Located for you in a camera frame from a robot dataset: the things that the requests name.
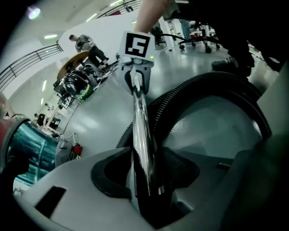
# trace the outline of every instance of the black corrugated hose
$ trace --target black corrugated hose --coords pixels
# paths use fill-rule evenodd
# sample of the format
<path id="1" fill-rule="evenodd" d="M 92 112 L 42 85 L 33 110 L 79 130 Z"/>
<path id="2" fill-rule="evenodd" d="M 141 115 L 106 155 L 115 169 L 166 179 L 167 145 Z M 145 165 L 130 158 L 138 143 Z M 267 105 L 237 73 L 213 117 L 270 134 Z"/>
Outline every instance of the black corrugated hose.
<path id="1" fill-rule="evenodd" d="M 148 105 L 149 126 L 157 145 L 162 145 L 181 114 L 192 103 L 211 95 L 225 98 L 242 108 L 258 124 L 263 139 L 271 136 L 267 121 L 257 105 L 261 92 L 245 78 L 226 72 L 210 72 L 188 79 Z M 131 123 L 117 148 L 132 146 L 132 133 Z"/>

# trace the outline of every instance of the red object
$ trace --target red object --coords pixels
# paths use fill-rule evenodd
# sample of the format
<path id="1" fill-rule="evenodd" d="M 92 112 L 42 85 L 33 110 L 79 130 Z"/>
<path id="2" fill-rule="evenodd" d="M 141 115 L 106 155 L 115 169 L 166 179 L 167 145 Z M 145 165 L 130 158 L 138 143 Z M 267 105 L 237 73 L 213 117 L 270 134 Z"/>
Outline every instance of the red object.
<path id="1" fill-rule="evenodd" d="M 6 153 L 1 153 L 4 137 L 6 133 L 8 133 L 11 130 L 15 122 L 16 122 L 15 119 L 0 120 L 0 155 L 6 155 Z"/>
<path id="2" fill-rule="evenodd" d="M 121 12 L 119 10 L 117 10 L 116 12 L 113 12 L 111 14 L 109 14 L 108 16 L 113 16 L 113 15 L 120 15 Z"/>
<path id="3" fill-rule="evenodd" d="M 82 152 L 82 146 L 80 146 L 79 144 L 76 144 L 76 145 L 73 147 L 73 152 L 74 152 L 76 155 L 80 155 L 81 152 Z"/>

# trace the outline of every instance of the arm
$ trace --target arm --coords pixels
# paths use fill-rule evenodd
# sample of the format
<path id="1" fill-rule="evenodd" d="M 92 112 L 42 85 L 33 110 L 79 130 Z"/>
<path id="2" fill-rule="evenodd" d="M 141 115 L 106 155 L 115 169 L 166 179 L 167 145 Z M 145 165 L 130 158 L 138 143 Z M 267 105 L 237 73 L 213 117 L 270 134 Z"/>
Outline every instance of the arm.
<path id="1" fill-rule="evenodd" d="M 149 32 L 172 0 L 144 0 L 137 17 L 135 31 Z"/>
<path id="2" fill-rule="evenodd" d="M 77 47 L 77 45 L 75 45 L 75 48 L 76 48 L 76 50 L 77 50 L 78 53 L 81 52 L 81 50 Z"/>
<path id="3" fill-rule="evenodd" d="M 90 43 L 94 43 L 93 39 L 89 36 Z"/>
<path id="4" fill-rule="evenodd" d="M 91 43 L 94 43 L 93 39 L 92 39 L 90 36 L 85 35 L 84 37 L 85 37 L 86 39 L 90 40 L 90 42 L 89 42 L 90 44 L 91 44 Z"/>

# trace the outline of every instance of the man in gray shirt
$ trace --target man in gray shirt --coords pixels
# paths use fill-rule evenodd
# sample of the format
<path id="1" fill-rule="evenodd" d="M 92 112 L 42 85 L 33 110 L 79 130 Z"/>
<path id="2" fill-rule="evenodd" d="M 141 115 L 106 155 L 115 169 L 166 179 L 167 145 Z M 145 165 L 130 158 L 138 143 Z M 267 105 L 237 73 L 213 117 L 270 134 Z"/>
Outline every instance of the man in gray shirt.
<path id="1" fill-rule="evenodd" d="M 105 69 L 109 68 L 109 65 L 107 63 L 108 58 L 104 55 L 102 50 L 98 49 L 90 36 L 83 34 L 77 37 L 76 35 L 72 34 L 69 36 L 69 39 L 72 42 L 76 42 L 75 48 L 77 52 L 89 51 L 89 59 L 96 67 L 98 67 L 99 69 L 103 69 L 103 66 L 96 58 L 98 57 L 104 63 Z"/>

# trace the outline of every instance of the metal railing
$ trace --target metal railing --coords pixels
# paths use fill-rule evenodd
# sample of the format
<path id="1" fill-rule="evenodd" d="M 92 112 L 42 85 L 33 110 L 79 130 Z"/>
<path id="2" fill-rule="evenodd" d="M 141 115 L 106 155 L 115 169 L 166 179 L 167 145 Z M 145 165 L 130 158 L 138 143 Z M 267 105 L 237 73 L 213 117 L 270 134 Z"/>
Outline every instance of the metal railing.
<path id="1" fill-rule="evenodd" d="M 58 44 L 55 44 L 33 51 L 16 60 L 0 73 L 0 91 L 29 67 L 61 52 L 63 52 L 62 48 Z"/>
<path id="2" fill-rule="evenodd" d="M 117 11 L 119 11 L 119 14 L 125 14 L 127 12 L 131 12 L 133 10 L 139 9 L 141 4 L 142 4 L 142 0 L 132 0 L 129 2 L 125 2 L 123 4 L 120 4 L 114 8 L 112 8 L 111 10 L 105 12 L 104 14 L 98 16 L 97 18 L 102 18 L 102 17 L 106 17 L 106 16 L 110 16 L 113 13 L 116 13 Z"/>

